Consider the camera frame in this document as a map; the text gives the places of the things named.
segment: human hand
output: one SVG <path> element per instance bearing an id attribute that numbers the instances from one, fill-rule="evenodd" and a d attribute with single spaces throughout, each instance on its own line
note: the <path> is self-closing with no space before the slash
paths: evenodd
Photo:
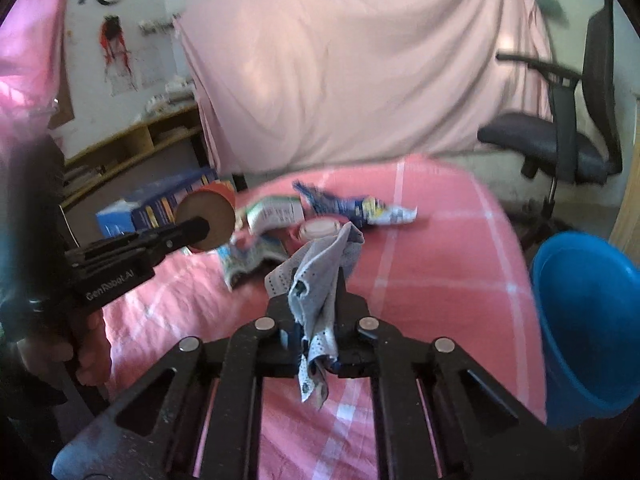
<path id="1" fill-rule="evenodd" d="M 109 379 L 111 373 L 111 344 L 105 332 L 102 311 L 92 313 L 86 319 L 88 332 L 80 342 L 76 371 L 79 383 L 97 386 Z M 54 363 L 70 361 L 74 356 L 71 344 L 53 333 L 29 336 L 17 343 L 17 350 L 24 368 L 39 379 L 59 388 L 53 372 Z"/>

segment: blue bucket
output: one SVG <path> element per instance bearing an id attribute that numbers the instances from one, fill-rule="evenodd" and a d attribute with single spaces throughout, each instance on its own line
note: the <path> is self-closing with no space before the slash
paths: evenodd
<path id="1" fill-rule="evenodd" d="M 540 246 L 531 281 L 552 428 L 615 416 L 640 395 L 640 273 L 619 250 L 566 232 Z"/>

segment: triangular cutout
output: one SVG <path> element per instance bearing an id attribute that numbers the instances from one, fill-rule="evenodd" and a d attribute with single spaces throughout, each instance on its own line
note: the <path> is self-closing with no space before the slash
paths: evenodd
<path id="1" fill-rule="evenodd" d="M 140 436 L 149 436 L 154 430 L 162 402 L 174 380 L 174 375 L 175 371 L 168 369 L 156 377 L 148 388 L 116 416 L 116 424 Z"/>
<path id="2" fill-rule="evenodd" d="M 484 436 L 492 437 L 518 425 L 518 418 L 471 371 L 460 372 L 460 381 Z"/>

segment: metal screw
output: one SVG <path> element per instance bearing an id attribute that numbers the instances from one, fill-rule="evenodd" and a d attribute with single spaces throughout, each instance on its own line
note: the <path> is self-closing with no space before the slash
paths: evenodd
<path id="1" fill-rule="evenodd" d="M 358 324 L 363 330 L 375 330 L 380 326 L 380 322 L 375 317 L 371 316 L 363 317 Z"/>
<path id="2" fill-rule="evenodd" d="M 271 330 L 274 326 L 276 326 L 276 322 L 270 317 L 261 317 L 255 320 L 255 327 L 258 330 Z"/>
<path id="3" fill-rule="evenodd" d="M 182 352 L 193 352 L 198 346 L 200 346 L 200 342 L 194 336 L 185 337 L 178 343 L 178 348 Z"/>
<path id="4" fill-rule="evenodd" d="M 449 352 L 453 352 L 454 348 L 456 347 L 456 344 L 448 337 L 441 337 L 439 339 L 436 339 L 434 346 L 436 347 L 436 350 L 438 352 L 442 352 L 443 354 L 448 354 Z"/>

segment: black chair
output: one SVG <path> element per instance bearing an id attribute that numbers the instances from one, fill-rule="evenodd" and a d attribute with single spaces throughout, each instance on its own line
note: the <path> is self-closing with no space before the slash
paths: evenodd
<path id="1" fill-rule="evenodd" d="M 571 227 L 552 218 L 558 181 L 600 184 L 622 172 L 620 138 L 616 127 L 613 93 L 613 0 L 591 16 L 587 28 L 582 74 L 569 68 L 517 54 L 498 52 L 498 61 L 526 63 L 548 83 L 553 122 L 521 112 L 498 116 L 478 130 L 478 140 L 524 155 L 520 172 L 533 179 L 538 170 L 551 177 L 551 189 L 542 208 L 508 213 L 514 223 L 529 227 L 520 238 L 523 250 Z M 604 138 L 608 159 L 577 131 L 575 88 L 582 82 L 587 111 Z"/>

